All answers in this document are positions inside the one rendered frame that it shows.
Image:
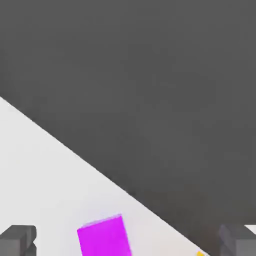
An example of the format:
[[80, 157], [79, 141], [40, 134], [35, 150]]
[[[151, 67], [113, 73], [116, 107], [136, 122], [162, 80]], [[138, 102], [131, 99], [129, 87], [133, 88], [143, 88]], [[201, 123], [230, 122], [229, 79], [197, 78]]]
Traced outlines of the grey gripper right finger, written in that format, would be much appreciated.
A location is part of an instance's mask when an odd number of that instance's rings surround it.
[[242, 224], [222, 224], [219, 256], [256, 256], [256, 234]]

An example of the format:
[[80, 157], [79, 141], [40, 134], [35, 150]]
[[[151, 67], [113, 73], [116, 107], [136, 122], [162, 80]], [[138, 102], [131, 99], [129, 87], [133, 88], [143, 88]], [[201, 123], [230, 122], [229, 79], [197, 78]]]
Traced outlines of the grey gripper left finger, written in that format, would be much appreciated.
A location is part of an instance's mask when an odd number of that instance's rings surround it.
[[0, 256], [37, 256], [34, 225], [11, 225], [0, 234]]

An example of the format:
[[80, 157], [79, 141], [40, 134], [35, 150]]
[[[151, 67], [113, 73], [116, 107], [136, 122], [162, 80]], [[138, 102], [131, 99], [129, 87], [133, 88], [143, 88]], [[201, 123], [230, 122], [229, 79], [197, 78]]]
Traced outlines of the small magenta cube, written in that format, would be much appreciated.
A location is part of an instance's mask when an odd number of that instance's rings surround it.
[[132, 256], [121, 214], [87, 223], [77, 235], [82, 256]]

